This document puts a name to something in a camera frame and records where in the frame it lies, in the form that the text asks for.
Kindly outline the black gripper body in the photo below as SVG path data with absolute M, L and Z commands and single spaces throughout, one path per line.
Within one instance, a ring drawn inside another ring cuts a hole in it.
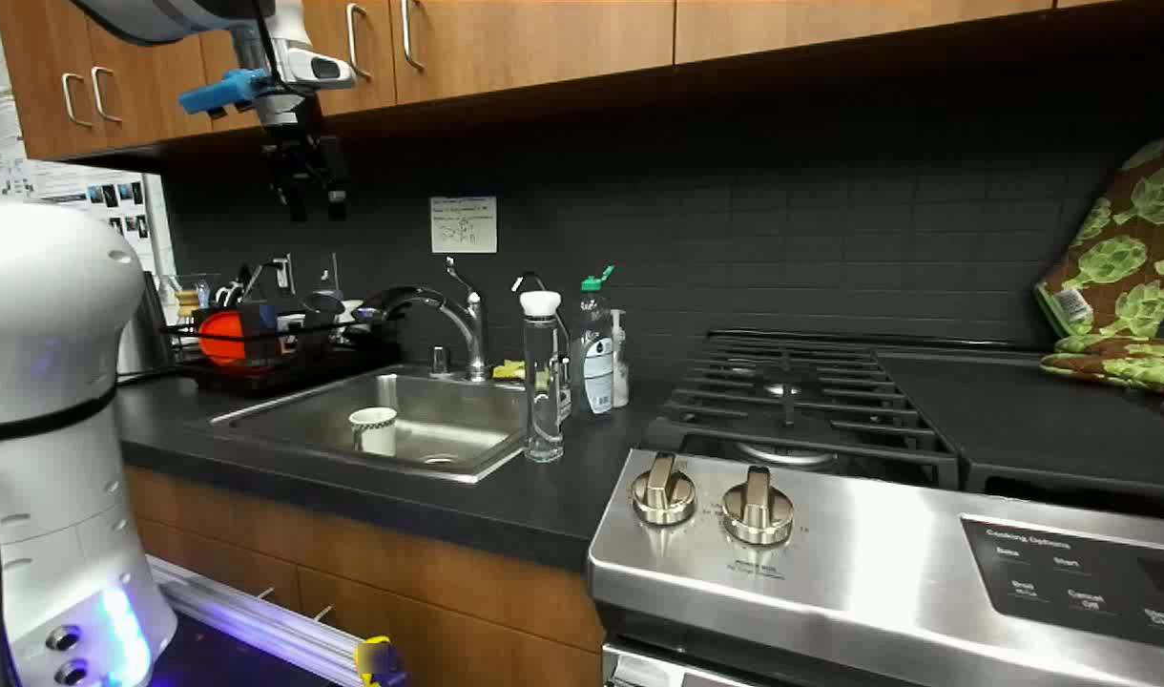
M 260 104 L 264 161 L 278 192 L 333 187 L 335 136 L 312 96 L 267 96 Z

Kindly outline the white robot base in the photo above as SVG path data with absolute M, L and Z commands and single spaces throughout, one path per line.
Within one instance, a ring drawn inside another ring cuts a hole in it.
M 145 687 L 174 636 L 116 422 L 143 288 L 102 217 L 0 199 L 0 687 Z

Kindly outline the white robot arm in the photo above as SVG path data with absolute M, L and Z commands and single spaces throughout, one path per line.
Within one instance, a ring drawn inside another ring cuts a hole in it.
M 356 85 L 349 55 L 312 44 L 306 0 L 73 0 L 94 27 L 131 44 L 171 44 L 224 29 L 238 64 L 180 96 L 185 115 L 253 111 L 264 129 L 267 184 L 294 222 L 320 207 L 349 214 L 349 162 L 323 125 L 320 96 Z

